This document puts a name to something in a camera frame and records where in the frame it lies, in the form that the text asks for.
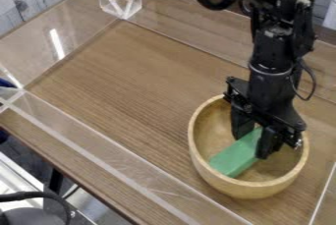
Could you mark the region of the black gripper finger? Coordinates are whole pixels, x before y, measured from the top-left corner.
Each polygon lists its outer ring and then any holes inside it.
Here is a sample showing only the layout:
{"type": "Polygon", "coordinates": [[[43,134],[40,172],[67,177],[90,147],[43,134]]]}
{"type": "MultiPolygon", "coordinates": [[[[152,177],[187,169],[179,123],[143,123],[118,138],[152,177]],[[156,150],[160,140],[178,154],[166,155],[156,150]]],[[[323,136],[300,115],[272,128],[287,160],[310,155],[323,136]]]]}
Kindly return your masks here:
{"type": "Polygon", "coordinates": [[[231,104],[231,132],[239,140],[255,129],[255,120],[252,117],[252,106],[231,104]]]}
{"type": "Polygon", "coordinates": [[[262,131],[262,137],[258,140],[256,157],[259,159],[267,159],[271,154],[278,152],[284,144],[284,136],[280,130],[268,126],[262,131]]]}

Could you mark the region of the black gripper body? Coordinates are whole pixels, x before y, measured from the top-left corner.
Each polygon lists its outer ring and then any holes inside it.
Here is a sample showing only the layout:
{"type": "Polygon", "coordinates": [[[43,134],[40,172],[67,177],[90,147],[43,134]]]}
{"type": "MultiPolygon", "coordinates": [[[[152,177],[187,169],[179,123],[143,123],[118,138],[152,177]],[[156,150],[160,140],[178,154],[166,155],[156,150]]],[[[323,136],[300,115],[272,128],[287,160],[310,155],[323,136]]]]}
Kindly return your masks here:
{"type": "Polygon", "coordinates": [[[236,77],[226,79],[226,101],[251,105],[255,127],[276,127],[290,147],[298,147],[306,131],[306,123],[294,104],[302,70],[303,67],[295,64],[282,69],[251,64],[248,80],[236,77]]]}

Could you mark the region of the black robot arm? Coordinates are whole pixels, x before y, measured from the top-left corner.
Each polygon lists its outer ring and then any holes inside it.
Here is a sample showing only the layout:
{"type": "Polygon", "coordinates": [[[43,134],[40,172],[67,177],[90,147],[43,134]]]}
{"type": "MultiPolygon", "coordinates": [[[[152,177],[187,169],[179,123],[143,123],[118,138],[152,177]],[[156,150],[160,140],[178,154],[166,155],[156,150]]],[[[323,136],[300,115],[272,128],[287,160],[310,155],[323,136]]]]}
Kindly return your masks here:
{"type": "Polygon", "coordinates": [[[214,11],[239,4],[251,18],[254,52],[250,79],[226,79],[224,99],[231,104],[231,131],[240,139],[262,127],[255,156],[266,159],[284,145],[303,143],[306,123],[295,111],[303,74],[314,71],[304,55],[314,50],[315,0],[198,0],[214,11]]]}

